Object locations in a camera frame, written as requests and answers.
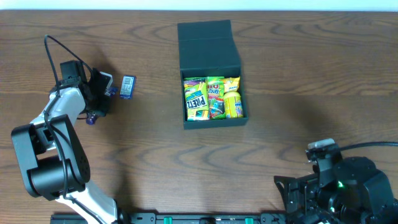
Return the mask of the yellow Mentos candy bottle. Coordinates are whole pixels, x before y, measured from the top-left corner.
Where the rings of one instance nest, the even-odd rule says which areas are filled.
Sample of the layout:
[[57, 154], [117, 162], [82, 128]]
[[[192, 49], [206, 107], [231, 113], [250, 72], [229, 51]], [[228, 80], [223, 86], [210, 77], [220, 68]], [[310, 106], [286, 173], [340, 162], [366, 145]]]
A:
[[223, 100], [227, 119], [244, 117], [241, 95], [237, 91], [225, 93]]

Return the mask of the blue fruit and nut bar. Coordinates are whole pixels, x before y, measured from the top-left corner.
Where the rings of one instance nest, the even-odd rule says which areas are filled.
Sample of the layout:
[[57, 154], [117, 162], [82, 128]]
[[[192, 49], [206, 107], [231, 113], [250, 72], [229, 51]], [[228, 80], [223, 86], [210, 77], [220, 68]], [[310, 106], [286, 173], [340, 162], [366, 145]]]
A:
[[94, 125], [99, 117], [105, 117], [111, 107], [112, 97], [116, 94], [118, 88], [111, 86], [103, 95], [97, 96], [92, 106], [87, 109], [86, 123]]

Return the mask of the yellow Pretz snack box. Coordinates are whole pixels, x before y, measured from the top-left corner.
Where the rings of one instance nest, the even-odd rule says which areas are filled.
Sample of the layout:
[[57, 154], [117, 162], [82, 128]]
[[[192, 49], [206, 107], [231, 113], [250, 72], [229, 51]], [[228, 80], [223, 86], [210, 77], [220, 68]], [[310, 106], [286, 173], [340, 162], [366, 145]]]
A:
[[210, 120], [206, 78], [186, 78], [183, 87], [187, 121]]

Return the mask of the blue gum pack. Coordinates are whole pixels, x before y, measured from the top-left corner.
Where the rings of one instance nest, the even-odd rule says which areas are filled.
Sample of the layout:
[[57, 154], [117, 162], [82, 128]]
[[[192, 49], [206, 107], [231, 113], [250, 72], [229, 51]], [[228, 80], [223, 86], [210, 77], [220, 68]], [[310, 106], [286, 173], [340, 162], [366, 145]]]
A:
[[135, 76], [123, 76], [119, 97], [122, 99], [130, 100], [133, 95], [135, 82]]

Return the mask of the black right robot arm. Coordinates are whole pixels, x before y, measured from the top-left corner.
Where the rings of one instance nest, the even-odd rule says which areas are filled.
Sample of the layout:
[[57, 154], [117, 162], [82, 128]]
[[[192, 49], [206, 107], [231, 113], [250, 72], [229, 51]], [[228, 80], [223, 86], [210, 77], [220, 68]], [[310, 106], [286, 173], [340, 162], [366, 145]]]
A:
[[389, 179], [367, 157], [343, 157], [342, 151], [397, 146], [376, 141], [340, 147], [333, 139], [312, 142], [305, 151], [313, 173], [275, 176], [287, 223], [397, 223], [397, 199]]

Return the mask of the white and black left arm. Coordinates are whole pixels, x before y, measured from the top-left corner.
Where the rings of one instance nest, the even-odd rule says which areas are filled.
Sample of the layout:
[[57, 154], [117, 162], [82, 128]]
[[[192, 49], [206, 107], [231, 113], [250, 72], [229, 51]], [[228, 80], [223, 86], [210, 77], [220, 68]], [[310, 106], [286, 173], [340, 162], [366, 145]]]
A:
[[51, 89], [41, 114], [11, 133], [26, 191], [69, 206], [87, 223], [131, 221], [91, 180], [88, 158], [74, 129], [90, 100], [109, 97], [112, 82], [112, 75], [97, 70], [90, 80], [84, 73], [65, 75]]

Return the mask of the green Haribo gummy bag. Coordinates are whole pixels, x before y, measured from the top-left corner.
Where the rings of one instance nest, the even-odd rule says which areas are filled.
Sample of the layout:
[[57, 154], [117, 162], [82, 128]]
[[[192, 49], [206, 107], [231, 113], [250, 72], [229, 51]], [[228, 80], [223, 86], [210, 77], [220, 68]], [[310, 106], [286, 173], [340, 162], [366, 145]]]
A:
[[207, 93], [210, 119], [223, 119], [224, 113], [224, 77], [207, 77]]

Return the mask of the yellow Julie's Le-mond biscuit pack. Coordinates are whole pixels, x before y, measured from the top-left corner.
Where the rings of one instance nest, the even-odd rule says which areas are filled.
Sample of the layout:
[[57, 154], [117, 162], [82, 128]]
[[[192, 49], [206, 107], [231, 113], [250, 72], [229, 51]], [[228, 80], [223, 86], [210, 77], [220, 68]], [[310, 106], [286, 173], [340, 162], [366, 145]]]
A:
[[240, 77], [229, 77], [221, 80], [224, 85], [224, 92], [238, 91], [240, 84]]

